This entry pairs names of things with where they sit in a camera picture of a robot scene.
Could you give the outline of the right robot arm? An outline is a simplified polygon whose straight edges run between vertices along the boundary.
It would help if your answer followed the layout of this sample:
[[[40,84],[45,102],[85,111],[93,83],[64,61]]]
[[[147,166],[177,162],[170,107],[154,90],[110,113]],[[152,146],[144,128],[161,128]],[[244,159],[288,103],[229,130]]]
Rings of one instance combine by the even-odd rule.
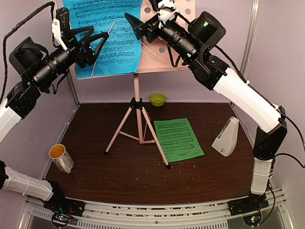
[[[176,22],[180,14],[173,8],[166,10],[169,12],[166,17],[158,13],[146,22],[129,13],[125,18],[137,39],[164,40],[180,55],[200,84],[229,99],[258,124],[252,185],[249,196],[244,199],[246,209],[253,211],[263,202],[272,163],[287,135],[290,119],[283,107],[273,104],[252,87],[233,62],[225,63],[210,53],[226,33],[213,15],[204,11],[185,29]]]

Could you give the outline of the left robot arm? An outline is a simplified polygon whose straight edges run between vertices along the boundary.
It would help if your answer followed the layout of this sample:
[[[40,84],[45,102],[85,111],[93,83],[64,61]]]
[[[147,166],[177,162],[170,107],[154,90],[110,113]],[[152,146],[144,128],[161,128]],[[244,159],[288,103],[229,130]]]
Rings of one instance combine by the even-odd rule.
[[[43,9],[50,8],[52,39],[57,42],[57,47],[49,53],[28,37],[11,54],[3,54],[4,66],[11,64],[21,81],[9,93],[1,93],[1,139],[33,110],[42,93],[57,92],[53,82],[61,83],[71,65],[77,64],[81,68],[93,65],[109,38],[107,32],[95,34],[93,26],[71,29],[69,10],[54,7],[53,1],[43,4],[11,30],[16,32]]]

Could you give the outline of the white metronome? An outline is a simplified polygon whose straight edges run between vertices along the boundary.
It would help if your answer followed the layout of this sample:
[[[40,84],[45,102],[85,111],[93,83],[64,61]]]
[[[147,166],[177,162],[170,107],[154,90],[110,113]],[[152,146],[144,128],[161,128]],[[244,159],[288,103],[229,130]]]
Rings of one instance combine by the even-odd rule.
[[[238,128],[239,120],[234,116],[230,117],[213,141],[212,148],[224,157],[230,156],[237,144]]]

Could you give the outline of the green sheet music paper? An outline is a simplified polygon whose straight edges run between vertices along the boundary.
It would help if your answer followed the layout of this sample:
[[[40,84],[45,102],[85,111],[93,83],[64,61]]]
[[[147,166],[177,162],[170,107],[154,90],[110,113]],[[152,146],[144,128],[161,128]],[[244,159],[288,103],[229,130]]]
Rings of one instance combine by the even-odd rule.
[[[155,132],[168,162],[204,156],[187,118],[154,121]]]

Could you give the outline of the yellow-green plastic bowl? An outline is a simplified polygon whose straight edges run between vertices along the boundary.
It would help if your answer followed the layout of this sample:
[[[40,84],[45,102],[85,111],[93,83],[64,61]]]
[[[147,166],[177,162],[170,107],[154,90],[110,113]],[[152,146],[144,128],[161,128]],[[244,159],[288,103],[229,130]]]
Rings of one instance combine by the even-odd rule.
[[[150,103],[155,107],[163,106],[166,102],[166,96],[164,94],[152,94],[150,96]]]

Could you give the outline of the aluminium front rail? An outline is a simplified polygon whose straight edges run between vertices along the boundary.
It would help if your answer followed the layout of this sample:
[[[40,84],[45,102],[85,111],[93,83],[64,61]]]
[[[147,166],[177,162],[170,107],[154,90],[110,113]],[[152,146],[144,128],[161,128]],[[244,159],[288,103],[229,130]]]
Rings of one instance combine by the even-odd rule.
[[[268,191],[269,206],[232,215],[228,200],[173,205],[125,205],[85,201],[82,216],[74,216],[68,229],[247,229],[246,220],[263,215],[261,229],[295,229],[284,192]]]

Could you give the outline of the pink music stand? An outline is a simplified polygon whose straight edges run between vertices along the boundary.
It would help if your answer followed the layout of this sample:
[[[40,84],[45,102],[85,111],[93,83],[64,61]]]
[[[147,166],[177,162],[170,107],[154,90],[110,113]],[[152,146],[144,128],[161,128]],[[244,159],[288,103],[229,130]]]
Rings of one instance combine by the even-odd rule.
[[[195,4],[192,1],[174,2],[180,11],[176,22],[185,28],[187,21],[195,17]],[[114,102],[116,93],[123,93],[123,79],[132,79],[134,97],[129,103],[127,112],[118,125],[107,145],[107,154],[132,111],[136,112],[138,134],[134,137],[140,144],[147,143],[146,130],[152,134],[152,142],[160,142],[153,129],[150,117],[140,96],[140,74],[183,71],[179,54],[167,51],[162,39],[148,43],[146,39],[137,40],[131,25],[124,14],[129,13],[146,22],[158,14],[154,10],[146,12],[149,2],[146,0],[81,0],[70,4],[72,9],[71,23],[74,28],[92,25],[97,31],[106,31],[109,38],[96,62],[89,67],[74,68],[76,94],[82,103],[102,103],[102,95],[107,102]]]

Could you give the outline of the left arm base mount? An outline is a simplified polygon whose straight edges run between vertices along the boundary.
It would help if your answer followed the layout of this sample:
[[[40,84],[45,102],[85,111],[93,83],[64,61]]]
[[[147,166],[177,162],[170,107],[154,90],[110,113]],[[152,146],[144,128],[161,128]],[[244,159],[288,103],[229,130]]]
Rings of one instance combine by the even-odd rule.
[[[43,201],[43,206],[54,213],[60,213],[66,216],[81,217],[84,212],[85,202],[65,198],[63,201]]]

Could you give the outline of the patterned mug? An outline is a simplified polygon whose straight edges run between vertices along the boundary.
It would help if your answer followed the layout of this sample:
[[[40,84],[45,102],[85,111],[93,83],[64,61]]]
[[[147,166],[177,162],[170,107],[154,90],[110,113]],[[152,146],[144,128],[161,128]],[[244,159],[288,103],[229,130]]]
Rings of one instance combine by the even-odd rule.
[[[61,172],[72,173],[74,161],[64,145],[56,144],[52,146],[49,150],[49,157]]]

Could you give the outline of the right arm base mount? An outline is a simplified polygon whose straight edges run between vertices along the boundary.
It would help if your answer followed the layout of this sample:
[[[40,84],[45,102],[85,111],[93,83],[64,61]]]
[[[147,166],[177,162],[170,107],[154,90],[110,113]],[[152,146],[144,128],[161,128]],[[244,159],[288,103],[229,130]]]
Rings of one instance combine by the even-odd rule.
[[[269,206],[269,202],[265,198],[242,198],[231,200],[228,203],[228,208],[231,216],[245,214],[253,211],[258,211]]]

